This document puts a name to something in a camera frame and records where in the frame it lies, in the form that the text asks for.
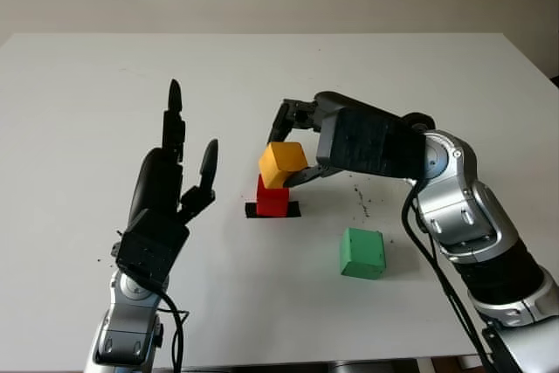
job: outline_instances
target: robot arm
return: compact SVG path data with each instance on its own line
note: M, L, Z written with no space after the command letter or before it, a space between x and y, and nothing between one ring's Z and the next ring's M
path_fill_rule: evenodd
M181 110L180 86L173 80L162 146L152 149L141 165L128 227L111 251L119 269L110 280L110 307L93 339L86 373L150 372L155 349L162 346L163 325L157 315L161 299L176 309L165 294L169 272L189 236L185 225L215 199L211 187L217 168L213 140L204 155L200 185L180 197L185 135ZM173 315L180 323L176 310ZM182 353L179 342L174 363L178 370Z
M494 367L558 371L559 287L478 180L472 148L434 126L423 114L397 117L325 92L312 102L284 100L268 141L285 140L292 128L320 132L318 165L290 176L286 187L344 169L420 181L418 222L466 283L487 324Z

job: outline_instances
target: wire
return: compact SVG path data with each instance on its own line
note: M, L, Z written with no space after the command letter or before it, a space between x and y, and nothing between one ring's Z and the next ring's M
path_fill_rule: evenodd
M164 312L165 314L172 314L173 311L170 309L165 309L163 307L159 307L157 308L157 310L159 312ZM181 328L183 328L183 325L185 323L185 321L187 320L187 318L190 315L190 312L188 310L178 310L177 313L182 314L183 317L181 318ZM171 360L173 362L173 365L176 363L176 339L178 337L178 328L175 328L175 333L173 334L173 341L171 342Z
M186 312L186 315L181 319L179 314L185 313L185 311L178 310L173 300L171 300L171 298L165 292L163 292L163 290L154 290L154 293L156 293L159 297L161 297L161 299L169 307L169 309L160 308L158 310L173 314L173 318L175 319L176 330L175 330L175 335L173 335L173 343L171 346L171 358L173 361L173 372L181 373L181 369L183 368L183 352L184 352L183 323L188 317L188 312Z
M431 251L433 252L433 254L429 254L427 248L425 248L421 240L419 240L418 236L411 229L410 221L409 221L410 208L413 208L414 212L416 213L416 221L418 221L419 228L422 229L422 227L424 227L423 222L421 221L418 215L417 206L413 203L413 200L417 199L419 191L423 189L425 185L426 185L425 180L418 180L413 186L413 188L411 189L407 198L405 199L404 206L402 207L402 215L401 215L402 225L404 226L404 230L406 234L410 237L411 241L418 248L418 250L423 254L425 259L427 259L427 262L429 262L431 268L437 275L438 281L443 287L443 291L451 304L452 310L458 317L460 325L462 325L462 328L466 331L466 335L468 336L468 338L472 342L472 345L475 347L476 351L478 352L483 367L486 369L487 373L494 373L496 372L495 367L487 357L485 349L483 348L483 344L481 343L480 337L478 336L478 333L473 325L472 318L467 313L466 308L462 303L462 300L460 300L458 294L456 293L456 290L454 290L454 287L452 287L450 281L446 278L445 273L443 273L441 268L438 266L434 243L431 242Z

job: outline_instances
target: metal arm segment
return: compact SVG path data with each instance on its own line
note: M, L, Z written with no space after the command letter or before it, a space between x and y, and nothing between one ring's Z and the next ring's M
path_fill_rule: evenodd
M472 148L442 131L425 135L429 181L418 194L418 211L487 323L484 336L497 367L558 371L559 352L550 346L559 342L559 287L528 253L493 192L477 179Z
M111 305L95 335L85 372L149 373L155 349L162 346L163 326L156 312L160 298L120 270L113 274L110 290Z

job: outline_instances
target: cube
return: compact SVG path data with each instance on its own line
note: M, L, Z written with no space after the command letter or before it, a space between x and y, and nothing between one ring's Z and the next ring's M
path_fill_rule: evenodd
M340 243L342 275L358 279L378 279L386 269L383 234L348 228Z
M303 147L297 142L270 142L259 159L262 181L269 190L283 188L290 175L307 166Z
M288 205L289 189L269 190L264 186L262 176L259 176L259 184L256 189L256 214L271 218L285 218Z

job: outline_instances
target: table surface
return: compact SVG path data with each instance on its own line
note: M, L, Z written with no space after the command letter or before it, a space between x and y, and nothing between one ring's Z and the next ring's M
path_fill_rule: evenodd
M83 368L171 78L187 121L184 189L206 142L220 141L217 201L190 224L171 274L170 295L191 311L185 364L473 352L404 236L402 181L341 173L292 191L302 218L245 218L283 98L335 90L433 115L473 146L480 179L559 278L558 94L501 35L18 34L0 49L0 370ZM312 161L317 135L292 138ZM381 280L339 274L348 226L383 232ZM156 365L169 366L162 317Z

